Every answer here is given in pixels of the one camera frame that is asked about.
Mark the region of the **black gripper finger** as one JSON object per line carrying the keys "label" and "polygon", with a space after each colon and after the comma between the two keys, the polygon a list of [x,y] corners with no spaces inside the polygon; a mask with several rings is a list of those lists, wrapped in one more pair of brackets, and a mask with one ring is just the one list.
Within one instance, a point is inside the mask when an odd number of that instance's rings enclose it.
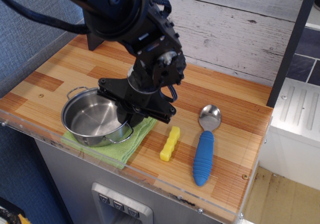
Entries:
{"label": "black gripper finger", "polygon": [[117,103],[117,119],[119,121],[119,123],[121,124],[125,124],[127,123],[130,118],[131,118],[131,113],[130,113],[130,109],[126,106],[123,105],[122,103]]}
{"label": "black gripper finger", "polygon": [[129,120],[128,124],[130,125],[130,127],[134,128],[144,120],[145,116],[146,116],[145,112],[129,113],[128,114],[128,120]]}

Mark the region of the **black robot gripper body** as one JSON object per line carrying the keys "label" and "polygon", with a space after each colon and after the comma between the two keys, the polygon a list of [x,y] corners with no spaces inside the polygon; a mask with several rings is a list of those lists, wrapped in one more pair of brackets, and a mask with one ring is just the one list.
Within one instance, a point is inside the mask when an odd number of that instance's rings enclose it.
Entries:
{"label": "black robot gripper body", "polygon": [[132,112],[145,112],[145,118],[152,117],[164,123],[169,123],[176,114],[172,105],[176,101],[176,90],[173,85],[168,89],[171,97],[162,93],[161,88],[141,89],[135,80],[134,69],[131,67],[125,79],[100,78],[97,93],[105,98],[122,103]]}

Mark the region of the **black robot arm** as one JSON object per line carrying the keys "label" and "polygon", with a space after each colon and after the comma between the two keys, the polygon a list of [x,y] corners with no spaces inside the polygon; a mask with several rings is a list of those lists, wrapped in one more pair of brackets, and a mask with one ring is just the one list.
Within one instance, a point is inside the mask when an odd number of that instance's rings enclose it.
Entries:
{"label": "black robot arm", "polygon": [[99,79],[98,94],[116,101],[133,126],[146,117],[169,123],[176,113],[174,85],[186,68],[179,35],[168,19],[169,1],[71,1],[82,8],[91,34],[120,43],[136,59],[125,79]]}

